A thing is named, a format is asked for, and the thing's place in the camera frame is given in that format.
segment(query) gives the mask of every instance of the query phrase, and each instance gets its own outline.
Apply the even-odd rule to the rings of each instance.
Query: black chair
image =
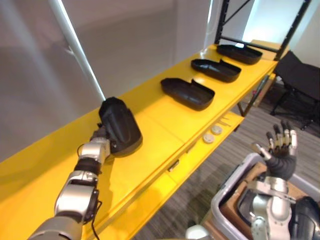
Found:
[[[306,129],[319,119],[320,68],[302,63],[292,51],[288,51],[279,61],[274,72],[282,78],[286,92],[276,102],[270,114],[302,117],[306,122],[301,130]],[[303,111],[276,112],[276,108],[282,105],[289,96],[294,96],[303,104]]]

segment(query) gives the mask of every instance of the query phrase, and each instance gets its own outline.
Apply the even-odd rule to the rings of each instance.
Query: black metal shelf frame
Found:
[[[221,7],[221,12],[220,12],[220,18],[219,18],[219,22],[218,22],[218,26],[216,29],[216,34],[215,34],[215,40],[214,43],[215,44],[219,44],[220,39],[224,39],[224,40],[228,40],[231,42],[235,42],[235,43],[240,43],[240,44],[244,44],[247,46],[251,46],[251,47],[256,47],[259,49],[263,49],[263,50],[267,50],[273,53],[276,53],[274,60],[278,61],[281,57],[281,55],[284,53],[284,50],[286,49],[289,41],[291,40],[293,34],[295,33],[301,19],[303,18],[311,0],[304,0],[298,13],[295,16],[295,19],[293,21],[293,23],[291,24],[291,27],[289,28],[289,31],[287,32],[281,46],[279,49],[275,49],[275,48],[271,48],[271,47],[267,47],[267,46],[263,46],[260,44],[255,44],[252,42],[246,42],[246,41],[242,41],[239,39],[235,39],[232,37],[228,37],[228,36],[224,36],[222,35],[223,33],[223,28],[224,25],[229,22],[247,3],[249,3],[251,0],[246,0],[227,20],[226,20],[226,15],[227,15],[227,11],[228,11],[228,6],[229,6],[229,2],[230,0],[223,0],[222,2],[222,7]]]

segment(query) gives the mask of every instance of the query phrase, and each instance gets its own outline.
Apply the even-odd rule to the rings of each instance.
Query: black wire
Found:
[[[97,239],[97,240],[100,240],[100,238],[99,238],[99,236],[98,236],[98,234],[97,234],[97,232],[96,232],[96,230],[95,230],[95,226],[94,226],[94,222],[95,222],[95,219],[96,219],[96,215],[97,215],[97,213],[98,213],[98,211],[99,211],[99,208],[101,207],[101,205],[102,205],[102,201],[98,201],[98,207],[96,208],[96,211],[95,211],[95,215],[93,216],[93,219],[92,219],[92,222],[91,222],[91,228],[92,228],[92,231],[93,231],[93,235],[95,236],[95,238]]]
[[[84,143],[82,143],[80,146],[78,146],[78,148],[76,149],[76,154],[78,155],[78,157],[79,157],[79,149],[83,146],[83,145],[85,145]]]

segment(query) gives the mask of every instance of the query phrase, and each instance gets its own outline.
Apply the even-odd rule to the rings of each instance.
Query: robotic arm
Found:
[[[42,223],[29,240],[80,240],[82,227],[93,221],[102,204],[98,200],[98,175],[110,155],[123,157],[143,141],[132,112],[115,97],[107,98],[99,109],[101,119],[90,141],[78,153],[78,161],[68,176],[54,206],[54,217]]]
[[[258,195],[253,199],[255,218],[251,232],[255,240],[289,240],[288,224],[291,219],[291,204],[296,200],[288,195],[287,181],[292,177],[297,162],[297,133],[290,124],[281,121],[283,133],[274,125],[276,141],[268,132],[269,151],[258,143],[252,148],[259,153],[267,166],[267,176],[262,181],[252,181],[248,188]]]
[[[81,239],[83,224],[93,220],[97,213],[98,175],[109,155],[110,140],[102,126],[83,145],[78,162],[55,202],[54,217],[41,224],[29,240]]]

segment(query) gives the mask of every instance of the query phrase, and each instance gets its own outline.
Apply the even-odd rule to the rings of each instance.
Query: yellow shelf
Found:
[[[182,184],[199,166],[203,161],[233,132],[233,130],[244,120],[233,112],[228,112],[224,115],[227,119],[222,121],[227,125],[215,123],[222,128],[222,134],[214,135],[214,142],[207,144],[203,141],[202,135],[195,145],[189,149],[185,154],[179,158],[179,164],[168,173],[168,175],[177,183]]]
[[[217,123],[223,132],[215,136],[213,143],[206,144],[200,138],[188,153],[179,158],[179,164],[171,172],[164,172],[115,221],[99,233],[99,237],[113,240],[131,239],[244,119],[233,112],[228,112],[224,117],[228,120],[223,119],[223,122],[230,126]]]
[[[135,153],[103,166],[98,184],[103,201],[96,218],[99,230],[117,219],[276,65],[275,61],[264,59],[255,65],[225,59],[242,69],[232,83],[207,77],[190,67],[195,58],[218,61],[221,57],[216,46],[210,46],[119,97],[132,110],[143,144]],[[215,91],[213,102],[205,110],[195,111],[174,101],[161,90],[160,81],[167,77],[186,81],[194,78]],[[8,216],[0,220],[0,239],[26,239],[53,216],[55,200],[78,160],[76,149],[89,140],[98,122],[95,109],[0,163],[0,211]],[[90,235],[90,227],[85,226],[84,232]]]

